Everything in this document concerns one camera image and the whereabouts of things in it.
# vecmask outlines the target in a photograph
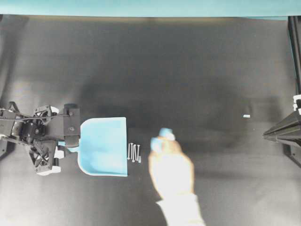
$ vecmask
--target white plastic part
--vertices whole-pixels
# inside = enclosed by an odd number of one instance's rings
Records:
[[[64,151],[61,151],[61,150],[55,150],[55,158],[58,158],[58,159],[62,159],[65,157],[65,154],[64,154]]]
[[[47,175],[49,175],[51,173],[60,173],[60,172],[61,172],[61,167],[59,167],[59,166],[52,166],[51,170],[40,172],[40,173],[37,173],[37,174],[40,175],[40,176],[47,176]]]
[[[293,111],[296,111],[298,108],[297,104],[293,104]]]
[[[139,161],[139,152],[140,152],[140,145],[137,145],[136,161]]]
[[[297,100],[301,99],[301,95],[295,95],[293,96],[293,102],[296,103]]]
[[[135,162],[137,156],[136,152],[136,145],[133,145],[133,156],[132,156],[132,162]]]
[[[130,160],[131,157],[130,157],[130,154],[131,154],[131,144],[128,143],[128,149],[127,149],[127,160]]]
[[[51,108],[52,112],[55,112],[55,113],[59,112],[59,110],[56,107],[50,106],[50,108]]]

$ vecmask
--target screw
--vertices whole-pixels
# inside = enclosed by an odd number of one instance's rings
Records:
[[[128,149],[127,149],[127,160],[130,160],[130,149],[131,148],[131,144],[128,143]]]
[[[138,147],[138,151],[137,151],[136,161],[139,160],[139,147],[140,147],[140,145],[137,145],[137,147]]]
[[[136,158],[136,145],[134,145],[133,147],[133,155],[132,155],[132,162],[135,162],[135,158]]]
[[[130,157],[130,159],[132,159],[133,158],[133,143],[131,143],[131,157]]]

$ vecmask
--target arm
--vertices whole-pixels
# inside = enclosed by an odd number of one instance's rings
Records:
[[[205,226],[193,189],[193,164],[170,134],[160,135],[151,140],[149,155],[150,176],[162,198],[157,204],[169,226]]]

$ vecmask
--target blue object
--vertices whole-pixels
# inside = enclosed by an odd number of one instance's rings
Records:
[[[117,17],[301,15],[301,0],[1,0],[0,14]]]
[[[126,118],[89,119],[80,127],[78,152],[80,169],[92,176],[127,177]]]
[[[153,137],[153,138],[150,140],[150,149],[151,149],[152,151],[157,152],[157,153],[162,152],[162,140]]]
[[[173,134],[173,130],[168,128],[162,128],[159,132],[159,136],[166,138],[168,138],[171,134]]]

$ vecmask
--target teal wall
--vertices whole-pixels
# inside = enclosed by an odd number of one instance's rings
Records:
[[[0,0],[1,14],[56,16],[292,16],[301,0]]]

